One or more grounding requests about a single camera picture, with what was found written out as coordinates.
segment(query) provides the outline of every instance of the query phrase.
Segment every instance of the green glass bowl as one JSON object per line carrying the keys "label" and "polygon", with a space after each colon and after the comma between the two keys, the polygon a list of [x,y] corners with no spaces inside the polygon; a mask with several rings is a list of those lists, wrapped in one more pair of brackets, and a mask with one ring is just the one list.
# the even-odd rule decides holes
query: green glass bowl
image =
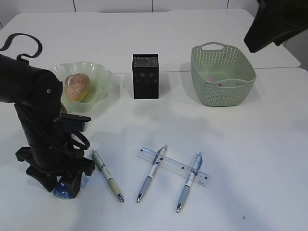
{"label": "green glass bowl", "polygon": [[[72,64],[60,64],[55,66],[51,71],[62,81],[63,92],[61,102],[66,107],[67,112],[86,112],[92,109],[94,104],[102,99],[107,98],[108,90],[111,86],[112,72],[103,65],[91,62],[77,62]],[[91,80],[90,91],[81,101],[70,102],[65,95],[65,79],[68,76],[84,73]]]}

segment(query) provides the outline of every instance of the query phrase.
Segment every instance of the pen tip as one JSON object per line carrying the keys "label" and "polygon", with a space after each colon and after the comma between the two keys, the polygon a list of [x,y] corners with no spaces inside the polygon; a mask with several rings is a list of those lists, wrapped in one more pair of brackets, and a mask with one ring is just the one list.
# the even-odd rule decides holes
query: pen tip
{"label": "pen tip", "polygon": [[179,213],[179,211],[181,210],[181,208],[182,208],[182,204],[178,204],[177,213]]}
{"label": "pen tip", "polygon": [[140,193],[137,198],[137,203],[141,200],[141,198],[142,198],[142,194]]}
{"label": "pen tip", "polygon": [[124,202],[124,198],[123,198],[122,194],[118,194],[117,196],[118,196],[120,202],[123,203]]}

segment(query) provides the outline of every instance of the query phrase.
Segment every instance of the green plastic basket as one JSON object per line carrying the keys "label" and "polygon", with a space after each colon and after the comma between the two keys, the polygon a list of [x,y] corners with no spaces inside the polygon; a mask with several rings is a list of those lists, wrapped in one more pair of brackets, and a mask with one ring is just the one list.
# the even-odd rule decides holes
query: green plastic basket
{"label": "green plastic basket", "polygon": [[[221,50],[206,50],[219,45]],[[199,100],[207,106],[236,106],[247,97],[256,73],[234,46],[210,42],[192,49],[192,81]]]}

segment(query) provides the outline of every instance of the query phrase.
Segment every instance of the clear plastic ruler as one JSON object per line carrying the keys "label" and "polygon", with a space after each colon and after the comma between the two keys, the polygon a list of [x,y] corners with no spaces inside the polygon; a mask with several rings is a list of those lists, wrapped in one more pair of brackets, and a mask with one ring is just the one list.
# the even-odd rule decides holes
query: clear plastic ruler
{"label": "clear plastic ruler", "polygon": [[172,160],[168,157],[165,157],[164,155],[160,155],[146,148],[141,148],[136,156],[151,164],[154,163],[154,161],[156,161],[157,159],[160,159],[160,167],[186,179],[192,172],[195,174],[195,178],[193,181],[203,186],[206,186],[211,179],[211,177],[204,172],[198,171],[192,167],[184,165],[178,161]]}

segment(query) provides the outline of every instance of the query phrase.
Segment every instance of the ballpoint pen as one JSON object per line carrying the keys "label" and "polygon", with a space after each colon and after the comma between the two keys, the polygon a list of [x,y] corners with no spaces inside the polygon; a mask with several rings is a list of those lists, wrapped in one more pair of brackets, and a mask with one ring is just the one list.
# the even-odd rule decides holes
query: ballpoint pen
{"label": "ballpoint pen", "polygon": [[198,170],[200,169],[202,164],[202,153],[200,152],[195,160],[194,160],[194,164],[193,164],[193,168],[196,170],[192,170],[189,174],[189,177],[186,180],[186,183],[184,185],[184,188],[182,190],[181,196],[179,198],[178,201],[178,206],[177,206],[177,213],[181,210],[182,206],[185,204],[186,198],[188,196],[189,190],[193,184],[193,179],[195,178],[195,176],[198,173]]}
{"label": "ballpoint pen", "polygon": [[157,153],[157,155],[156,155],[156,157],[155,157],[155,159],[154,159],[154,161],[153,161],[153,163],[152,163],[151,170],[150,170],[148,176],[145,178],[145,180],[144,180],[144,182],[143,182],[143,185],[142,185],[142,187],[141,187],[141,189],[140,189],[140,191],[139,191],[138,198],[137,198],[137,203],[141,200],[142,196],[143,196],[143,195],[146,193],[146,191],[148,190],[148,188],[149,188],[149,186],[150,186],[150,184],[151,184],[151,181],[152,181],[152,179],[153,179],[153,177],[154,177],[154,175],[155,175],[155,172],[157,171],[158,165],[159,165],[160,160],[161,160],[161,159],[158,159],[158,155],[159,155],[159,154],[160,154],[160,155],[166,155],[166,152],[167,152],[167,146],[162,147],[162,148],[158,151],[158,153]]}
{"label": "ballpoint pen", "polygon": [[119,190],[119,187],[117,186],[115,179],[111,176],[109,170],[107,169],[106,165],[102,161],[98,152],[93,150],[93,149],[92,149],[92,159],[93,159],[95,165],[97,166],[97,168],[102,172],[103,176],[105,177],[106,181],[108,182],[108,185],[109,185],[110,189],[112,190],[112,192],[114,193],[114,195],[116,196],[116,198],[120,202],[124,202],[122,193]]}

